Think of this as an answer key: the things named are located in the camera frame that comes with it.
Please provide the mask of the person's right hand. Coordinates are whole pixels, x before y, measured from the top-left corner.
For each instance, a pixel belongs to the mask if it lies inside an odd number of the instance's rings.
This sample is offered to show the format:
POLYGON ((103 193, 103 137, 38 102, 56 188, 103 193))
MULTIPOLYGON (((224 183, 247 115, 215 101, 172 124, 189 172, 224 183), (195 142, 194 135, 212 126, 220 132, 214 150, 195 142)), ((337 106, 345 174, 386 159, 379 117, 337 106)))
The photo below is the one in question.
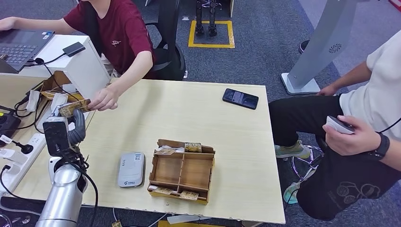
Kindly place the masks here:
POLYGON ((8 31, 14 28, 15 17, 7 17, 0 20, 0 31, 8 31))
POLYGON ((328 85, 321 89, 317 96, 334 96, 339 89, 335 85, 328 85))

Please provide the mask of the person's left hand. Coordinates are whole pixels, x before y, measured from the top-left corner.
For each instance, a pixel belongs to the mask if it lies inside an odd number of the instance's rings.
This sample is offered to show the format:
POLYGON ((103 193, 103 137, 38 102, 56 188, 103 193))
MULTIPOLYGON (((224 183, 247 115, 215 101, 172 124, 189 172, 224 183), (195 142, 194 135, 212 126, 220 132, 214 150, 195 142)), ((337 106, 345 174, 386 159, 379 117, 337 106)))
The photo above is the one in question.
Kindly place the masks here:
POLYGON ((104 111, 107 109, 116 109, 118 107, 118 99, 120 97, 119 90, 112 85, 103 88, 90 101, 88 108, 90 110, 104 111))
POLYGON ((375 150, 381 143, 381 136, 370 125, 353 116, 339 115, 338 119, 351 125, 355 132, 343 134, 334 130, 331 126, 323 125, 326 132, 327 145, 342 156, 351 156, 375 150))

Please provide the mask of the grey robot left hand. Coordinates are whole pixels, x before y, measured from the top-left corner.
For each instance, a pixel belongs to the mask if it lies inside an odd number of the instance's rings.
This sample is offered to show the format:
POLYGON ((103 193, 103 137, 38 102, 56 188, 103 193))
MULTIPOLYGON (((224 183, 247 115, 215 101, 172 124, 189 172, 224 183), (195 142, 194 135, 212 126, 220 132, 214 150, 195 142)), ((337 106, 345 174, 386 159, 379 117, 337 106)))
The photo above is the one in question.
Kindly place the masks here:
POLYGON ((66 117, 67 123, 74 123, 75 128, 67 133, 71 145, 82 142, 86 136, 84 113, 88 112, 88 101, 89 99, 85 99, 69 104, 57 105, 51 114, 51 116, 66 117))

